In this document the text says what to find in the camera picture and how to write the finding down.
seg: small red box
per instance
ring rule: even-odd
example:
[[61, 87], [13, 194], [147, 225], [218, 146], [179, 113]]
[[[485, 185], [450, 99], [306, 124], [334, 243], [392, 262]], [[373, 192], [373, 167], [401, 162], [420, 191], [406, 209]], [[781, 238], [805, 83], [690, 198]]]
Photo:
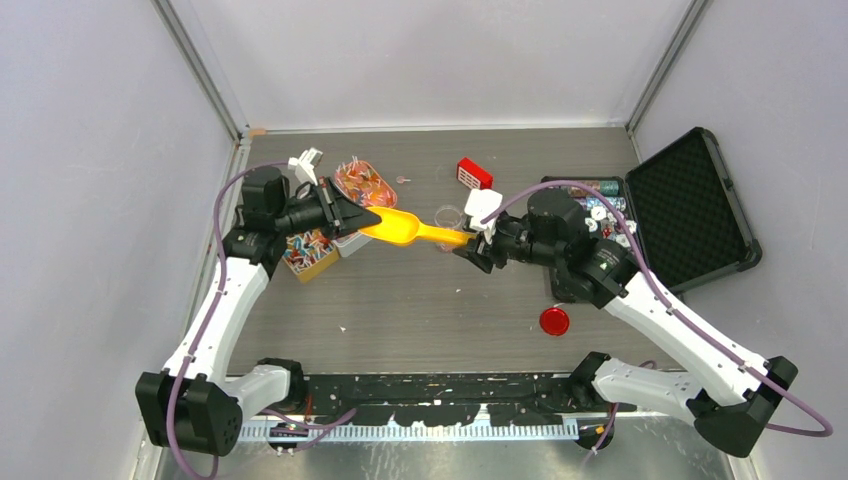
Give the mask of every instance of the small red box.
[[468, 188], [479, 188], [480, 190], [492, 188], [492, 183], [495, 181], [491, 173], [480, 168], [468, 157], [456, 164], [456, 179]]

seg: white label strip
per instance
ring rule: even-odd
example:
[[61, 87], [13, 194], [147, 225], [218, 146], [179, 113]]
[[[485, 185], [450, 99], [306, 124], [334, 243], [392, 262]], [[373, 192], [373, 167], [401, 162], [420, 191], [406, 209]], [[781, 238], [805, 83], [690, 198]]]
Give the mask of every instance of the white label strip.
[[[271, 428], [277, 420], [251, 420], [245, 422], [239, 435], [239, 442], [280, 441], [284, 437], [271, 437]], [[310, 430], [307, 441], [317, 437], [320, 430]], [[508, 427], [493, 427], [488, 419], [475, 420], [469, 425], [449, 425], [444, 427], [427, 427], [416, 422], [410, 427], [402, 427], [393, 420], [388, 425], [366, 427], [359, 425], [342, 425], [336, 427], [321, 442], [355, 443], [355, 442], [461, 442], [461, 441], [491, 441], [491, 440], [577, 440], [577, 420], [563, 418], [561, 425], [529, 425]]]

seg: red cap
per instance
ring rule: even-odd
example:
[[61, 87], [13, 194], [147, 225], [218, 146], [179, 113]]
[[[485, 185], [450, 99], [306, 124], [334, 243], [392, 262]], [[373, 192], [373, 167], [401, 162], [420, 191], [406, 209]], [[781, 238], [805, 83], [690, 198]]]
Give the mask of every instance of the red cap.
[[548, 335], [560, 336], [568, 331], [571, 322], [568, 320], [568, 314], [564, 310], [557, 307], [551, 307], [541, 315], [539, 315], [539, 326]]

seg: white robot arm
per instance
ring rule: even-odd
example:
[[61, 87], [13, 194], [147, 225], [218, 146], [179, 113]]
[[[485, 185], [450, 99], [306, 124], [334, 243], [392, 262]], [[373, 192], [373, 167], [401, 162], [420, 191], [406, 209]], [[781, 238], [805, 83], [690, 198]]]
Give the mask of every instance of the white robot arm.
[[[786, 389], [797, 368], [783, 357], [767, 361], [730, 340], [671, 295], [653, 273], [640, 271], [625, 247], [590, 238], [584, 210], [564, 191], [532, 194], [522, 218], [506, 212], [493, 217], [500, 204], [497, 192], [471, 192], [467, 226], [479, 233], [454, 253], [486, 273], [508, 260], [554, 268], [560, 285], [632, 325], [686, 369], [658, 372], [592, 352], [569, 377], [577, 402], [585, 407], [628, 403], [662, 412], [693, 424], [722, 451], [747, 456], [782, 398], [748, 370]], [[654, 293], [646, 275], [664, 298]], [[745, 368], [679, 321], [675, 310], [740, 357]]]
[[[260, 360], [249, 374], [229, 382], [226, 369], [289, 235], [321, 229], [332, 239], [380, 222], [331, 182], [314, 177], [320, 153], [310, 149], [292, 159], [296, 176], [306, 179], [294, 198], [289, 197], [288, 180], [275, 167], [245, 175], [240, 224], [223, 238], [226, 276], [219, 263], [185, 339], [160, 372], [144, 372], [136, 383], [136, 399], [153, 444], [169, 445], [172, 434], [181, 449], [223, 456], [235, 446], [243, 419], [270, 405], [288, 411], [306, 399], [306, 381], [297, 362]], [[173, 422], [167, 421], [169, 413]]]

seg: yellow plastic spoon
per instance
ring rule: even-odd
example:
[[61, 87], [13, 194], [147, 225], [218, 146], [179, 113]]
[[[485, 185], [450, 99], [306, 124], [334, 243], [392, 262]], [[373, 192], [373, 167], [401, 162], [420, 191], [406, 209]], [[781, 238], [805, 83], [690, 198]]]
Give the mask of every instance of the yellow plastic spoon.
[[383, 219], [382, 222], [359, 231], [371, 238], [406, 247], [417, 239], [436, 243], [447, 243], [457, 247], [464, 246], [474, 238], [473, 233], [459, 232], [447, 228], [433, 227], [418, 220], [415, 215], [388, 207], [368, 207]]

